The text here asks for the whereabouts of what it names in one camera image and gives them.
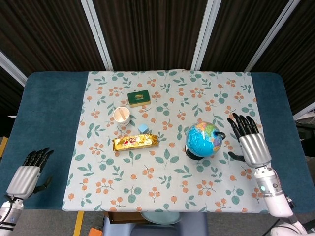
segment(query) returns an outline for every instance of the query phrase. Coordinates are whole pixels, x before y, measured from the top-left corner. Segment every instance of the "black curtain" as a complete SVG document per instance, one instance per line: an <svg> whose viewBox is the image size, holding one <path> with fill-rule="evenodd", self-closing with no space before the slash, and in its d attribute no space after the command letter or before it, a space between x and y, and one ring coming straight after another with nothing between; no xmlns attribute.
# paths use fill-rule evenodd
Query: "black curtain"
<svg viewBox="0 0 315 236"><path fill-rule="evenodd" d="M17 114L23 86L0 67L0 116Z"/></svg>
<svg viewBox="0 0 315 236"><path fill-rule="evenodd" d="M201 65L244 71L288 0L223 0Z"/></svg>
<svg viewBox="0 0 315 236"><path fill-rule="evenodd" d="M94 0L114 70L190 69L206 0Z"/></svg>
<svg viewBox="0 0 315 236"><path fill-rule="evenodd" d="M79 0L1 0L0 50L22 72L105 70Z"/></svg>
<svg viewBox="0 0 315 236"><path fill-rule="evenodd" d="M293 114L315 102L315 2L302 0L252 71L284 80Z"/></svg>

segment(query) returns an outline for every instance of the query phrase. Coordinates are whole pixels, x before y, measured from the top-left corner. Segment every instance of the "black globe base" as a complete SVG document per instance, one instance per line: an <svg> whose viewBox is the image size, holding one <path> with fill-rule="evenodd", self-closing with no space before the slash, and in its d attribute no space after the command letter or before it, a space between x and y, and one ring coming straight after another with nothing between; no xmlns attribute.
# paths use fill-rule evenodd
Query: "black globe base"
<svg viewBox="0 0 315 236"><path fill-rule="evenodd" d="M200 161L201 159L203 159L203 157L196 156L191 151L189 151L187 145L185 145L185 152L186 152L186 155L192 160Z"/></svg>

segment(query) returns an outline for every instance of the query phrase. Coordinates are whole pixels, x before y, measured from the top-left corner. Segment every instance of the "blue cube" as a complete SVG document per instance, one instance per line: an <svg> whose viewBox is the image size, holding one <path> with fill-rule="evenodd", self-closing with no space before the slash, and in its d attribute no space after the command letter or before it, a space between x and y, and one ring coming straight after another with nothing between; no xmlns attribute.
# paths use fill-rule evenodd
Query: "blue cube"
<svg viewBox="0 0 315 236"><path fill-rule="evenodd" d="M149 131L149 128L146 124L141 124L138 127L140 134L146 134Z"/></svg>

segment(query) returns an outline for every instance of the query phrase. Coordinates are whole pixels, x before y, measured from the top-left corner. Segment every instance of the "white paper cup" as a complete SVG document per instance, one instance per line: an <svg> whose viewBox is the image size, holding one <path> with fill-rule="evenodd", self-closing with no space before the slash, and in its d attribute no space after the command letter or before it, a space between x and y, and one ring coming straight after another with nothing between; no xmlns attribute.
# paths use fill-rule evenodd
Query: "white paper cup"
<svg viewBox="0 0 315 236"><path fill-rule="evenodd" d="M126 126L130 122L130 111L126 107L118 107L115 109L113 117L119 125Z"/></svg>

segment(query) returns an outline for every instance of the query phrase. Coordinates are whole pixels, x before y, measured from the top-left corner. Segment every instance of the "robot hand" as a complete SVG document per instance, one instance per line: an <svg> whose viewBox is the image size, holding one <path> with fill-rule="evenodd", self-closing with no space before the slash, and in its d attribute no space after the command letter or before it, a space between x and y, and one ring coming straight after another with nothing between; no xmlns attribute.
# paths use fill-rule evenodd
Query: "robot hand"
<svg viewBox="0 0 315 236"><path fill-rule="evenodd" d="M52 177L49 177L42 186L36 187L40 173L49 156L54 152L48 150L49 147L31 152L24 164L15 172L5 195L8 201L0 209L0 236L8 236L12 233L24 208L23 200L30 197L32 193L46 189L51 182Z"/></svg>
<svg viewBox="0 0 315 236"><path fill-rule="evenodd" d="M237 140L241 145L243 156L228 154L235 160L246 162L255 168L255 179L264 197L270 214L281 218L285 223L272 229L272 235L307 235L306 230L293 214L291 207L294 206L292 200L286 197L280 184L280 180L275 170L271 168L271 155L262 134L259 133L254 120L247 116L238 116L233 113L236 123L228 118Z"/></svg>

